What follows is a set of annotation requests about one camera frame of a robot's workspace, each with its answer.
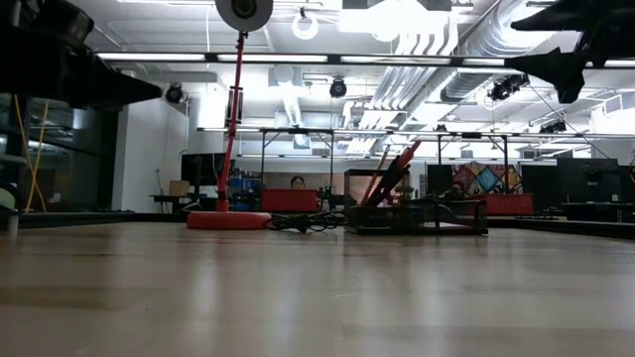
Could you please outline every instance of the red stick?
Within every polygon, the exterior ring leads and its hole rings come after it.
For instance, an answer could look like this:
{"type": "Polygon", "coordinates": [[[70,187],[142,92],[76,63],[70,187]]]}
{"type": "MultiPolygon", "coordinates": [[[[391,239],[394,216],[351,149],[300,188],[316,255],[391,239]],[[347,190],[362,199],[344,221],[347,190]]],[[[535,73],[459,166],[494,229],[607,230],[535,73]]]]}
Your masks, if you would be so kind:
{"type": "MultiPolygon", "coordinates": [[[[384,166],[384,163],[386,162],[386,158],[388,157],[388,152],[390,151],[390,145],[386,147],[386,151],[384,151],[384,156],[381,157],[381,160],[379,161],[379,165],[377,165],[377,170],[381,170],[381,167],[384,166]]],[[[361,205],[365,205],[366,201],[368,200],[368,195],[370,194],[370,190],[373,188],[373,185],[375,185],[375,181],[377,181],[377,174],[373,175],[373,179],[370,181],[370,184],[368,185],[368,187],[366,187],[366,193],[364,193],[364,198],[362,198],[361,200],[361,205]]]]}
{"type": "Polygon", "coordinates": [[[402,155],[401,160],[399,161],[400,169],[404,168],[410,162],[410,160],[415,157],[415,152],[417,151],[417,149],[419,149],[420,146],[421,140],[418,140],[410,149],[407,149],[407,153],[405,155],[402,155]]]}
{"type": "Polygon", "coordinates": [[[242,54],[245,48],[246,33],[240,32],[238,35],[238,59],[236,61],[236,80],[234,81],[234,96],[231,103],[231,121],[229,124],[229,139],[227,140],[227,152],[225,153],[225,161],[222,166],[222,174],[218,183],[218,200],[216,201],[217,212],[227,212],[229,210],[229,199],[227,191],[229,186],[229,167],[231,162],[231,151],[234,148],[234,139],[236,138],[236,118],[238,116],[238,96],[240,87],[240,74],[242,71],[242,54]]]}

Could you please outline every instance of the yellow cable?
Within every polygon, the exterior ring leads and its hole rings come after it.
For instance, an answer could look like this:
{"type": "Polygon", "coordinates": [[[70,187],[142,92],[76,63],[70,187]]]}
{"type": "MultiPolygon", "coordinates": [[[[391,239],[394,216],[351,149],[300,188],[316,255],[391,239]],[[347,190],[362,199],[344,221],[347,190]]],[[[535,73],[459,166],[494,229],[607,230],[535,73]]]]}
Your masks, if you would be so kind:
{"type": "Polygon", "coordinates": [[[24,124],[22,124],[22,114],[20,113],[20,102],[18,101],[18,96],[13,96],[16,102],[16,114],[18,114],[18,124],[20,125],[20,133],[22,134],[22,146],[25,151],[25,156],[27,157],[27,164],[29,165],[29,171],[31,172],[31,176],[33,178],[33,182],[35,182],[36,190],[38,191],[38,195],[40,196],[40,202],[42,203],[42,209],[47,212],[47,205],[44,202],[44,196],[40,191],[40,186],[35,180],[35,172],[33,170],[33,164],[31,163],[31,156],[29,156],[29,142],[27,141],[27,136],[24,131],[24,124]]]}
{"type": "MultiPolygon", "coordinates": [[[[47,117],[49,117],[49,101],[44,107],[44,116],[42,117],[42,126],[40,127],[40,141],[38,142],[38,154],[36,155],[36,166],[33,170],[33,179],[31,180],[31,189],[29,190],[29,200],[27,201],[27,212],[31,209],[31,202],[33,201],[33,193],[36,188],[38,178],[38,168],[40,167],[40,156],[42,155],[42,144],[44,142],[44,128],[47,123],[47,117]]],[[[47,207],[42,202],[44,211],[47,211],[47,207]]]]}

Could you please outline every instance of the computer monitor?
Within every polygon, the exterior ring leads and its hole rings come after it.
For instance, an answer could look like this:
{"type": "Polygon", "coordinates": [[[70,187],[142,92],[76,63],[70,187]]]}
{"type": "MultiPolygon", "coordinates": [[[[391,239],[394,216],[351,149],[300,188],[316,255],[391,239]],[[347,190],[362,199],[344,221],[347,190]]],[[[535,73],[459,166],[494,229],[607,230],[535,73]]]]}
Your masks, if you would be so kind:
{"type": "Polygon", "coordinates": [[[188,154],[181,157],[181,179],[189,181],[191,185],[217,185],[216,180],[222,173],[225,153],[219,154],[188,154]],[[196,175],[200,168],[200,177],[196,175]]]}

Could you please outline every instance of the cardboard box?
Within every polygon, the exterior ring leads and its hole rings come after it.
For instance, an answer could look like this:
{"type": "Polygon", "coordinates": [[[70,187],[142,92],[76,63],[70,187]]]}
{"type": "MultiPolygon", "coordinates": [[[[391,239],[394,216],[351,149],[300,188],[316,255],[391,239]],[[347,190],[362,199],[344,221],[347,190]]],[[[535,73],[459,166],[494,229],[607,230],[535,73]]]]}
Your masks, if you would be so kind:
{"type": "Polygon", "coordinates": [[[190,191],[190,183],[182,180],[170,181],[170,196],[187,196],[190,191]]]}

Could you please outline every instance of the glass wall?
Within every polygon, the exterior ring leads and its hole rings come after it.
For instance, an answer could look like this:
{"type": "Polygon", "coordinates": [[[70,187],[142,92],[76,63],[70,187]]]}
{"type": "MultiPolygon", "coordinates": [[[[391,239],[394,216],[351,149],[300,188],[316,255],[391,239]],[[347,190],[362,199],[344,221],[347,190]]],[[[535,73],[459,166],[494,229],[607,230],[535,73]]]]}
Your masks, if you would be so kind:
{"type": "MultiPolygon", "coordinates": [[[[0,153],[30,158],[43,196],[40,199],[34,190],[31,209],[77,212],[110,208],[118,111],[78,110],[49,101],[45,120],[46,100],[21,102],[23,128],[28,133],[25,154],[12,100],[9,95],[0,97],[0,153]]],[[[15,183],[25,199],[32,177],[28,167],[17,170],[3,165],[0,172],[0,179],[15,183]]]]}

